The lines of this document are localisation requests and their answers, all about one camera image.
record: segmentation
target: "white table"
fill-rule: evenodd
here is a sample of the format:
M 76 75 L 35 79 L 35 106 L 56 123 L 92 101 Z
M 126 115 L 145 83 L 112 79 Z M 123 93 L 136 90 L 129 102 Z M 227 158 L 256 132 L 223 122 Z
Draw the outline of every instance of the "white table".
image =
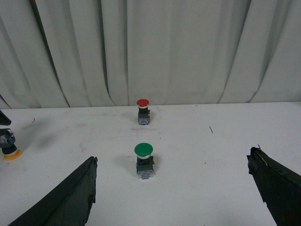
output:
M 137 106 L 3 110 L 23 152 L 10 162 L 0 159 L 0 225 L 90 156 L 98 168 L 87 226 L 276 225 L 246 155 L 260 144 L 301 174 L 301 103 L 149 109 L 146 126 L 137 123 Z M 142 142 L 154 148 L 156 175 L 147 180 L 136 177 L 134 148 Z

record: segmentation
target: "green button cap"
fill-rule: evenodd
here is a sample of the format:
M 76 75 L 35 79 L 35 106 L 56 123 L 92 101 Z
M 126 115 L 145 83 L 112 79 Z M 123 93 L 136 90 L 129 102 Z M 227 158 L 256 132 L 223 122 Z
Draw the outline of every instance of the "green button cap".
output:
M 152 146 L 148 143 L 140 143 L 135 147 L 135 153 L 141 157 L 151 154 L 152 150 Z

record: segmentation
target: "white curtain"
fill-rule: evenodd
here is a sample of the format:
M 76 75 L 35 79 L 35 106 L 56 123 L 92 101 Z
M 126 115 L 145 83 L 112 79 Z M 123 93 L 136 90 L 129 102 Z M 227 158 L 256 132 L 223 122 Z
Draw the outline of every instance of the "white curtain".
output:
M 299 0 L 0 0 L 0 108 L 301 100 Z

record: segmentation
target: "red button cap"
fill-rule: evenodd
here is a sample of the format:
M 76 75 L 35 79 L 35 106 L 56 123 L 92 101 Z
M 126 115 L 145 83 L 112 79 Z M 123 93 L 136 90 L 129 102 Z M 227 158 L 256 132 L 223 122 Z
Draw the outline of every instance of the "red button cap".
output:
M 140 107 L 145 107 L 147 105 L 149 105 L 149 100 L 147 99 L 140 99 L 140 100 L 137 100 L 137 104 L 140 106 Z

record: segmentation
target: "white backdrop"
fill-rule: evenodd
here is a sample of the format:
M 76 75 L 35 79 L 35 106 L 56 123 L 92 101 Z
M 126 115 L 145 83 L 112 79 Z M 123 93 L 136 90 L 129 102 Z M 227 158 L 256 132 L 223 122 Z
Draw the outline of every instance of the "white backdrop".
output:
M 0 108 L 301 100 L 299 0 L 0 5 Z

